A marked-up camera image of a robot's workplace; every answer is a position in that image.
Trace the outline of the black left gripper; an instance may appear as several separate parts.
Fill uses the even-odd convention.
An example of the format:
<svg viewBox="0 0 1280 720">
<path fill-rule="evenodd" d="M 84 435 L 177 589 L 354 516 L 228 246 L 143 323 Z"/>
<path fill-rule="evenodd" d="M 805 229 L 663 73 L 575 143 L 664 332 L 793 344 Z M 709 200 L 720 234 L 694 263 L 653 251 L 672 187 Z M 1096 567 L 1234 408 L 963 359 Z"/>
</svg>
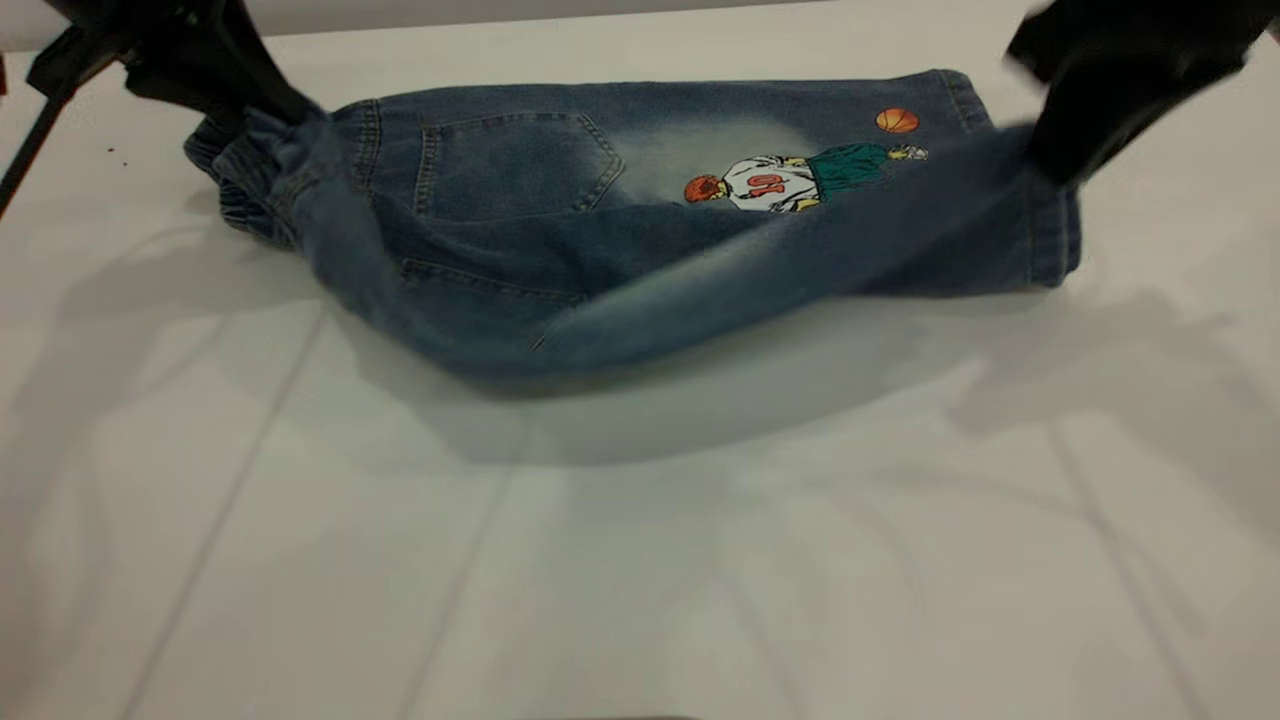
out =
<svg viewBox="0 0 1280 720">
<path fill-rule="evenodd" d="M 136 96 L 206 117 L 247 106 L 298 124 L 314 105 L 276 67 L 244 1 L 51 1 L 69 26 L 42 50 L 28 83 L 76 92 L 113 63 Z"/>
</svg>

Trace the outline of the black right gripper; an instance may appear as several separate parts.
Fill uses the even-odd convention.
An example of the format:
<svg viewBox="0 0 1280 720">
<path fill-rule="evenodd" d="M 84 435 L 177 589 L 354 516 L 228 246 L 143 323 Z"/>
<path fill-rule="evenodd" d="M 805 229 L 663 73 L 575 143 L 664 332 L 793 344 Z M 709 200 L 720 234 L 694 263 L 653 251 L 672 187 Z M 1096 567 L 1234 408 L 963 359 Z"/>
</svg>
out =
<svg viewBox="0 0 1280 720">
<path fill-rule="evenodd" d="M 1055 85 L 1076 67 L 1134 61 L 1181 82 L 1238 73 L 1277 23 L 1276 1 L 1051 1 L 1028 14 L 1007 58 L 1046 90 L 1028 160 L 1060 184 L 1080 184 L 1202 87 Z"/>
</svg>

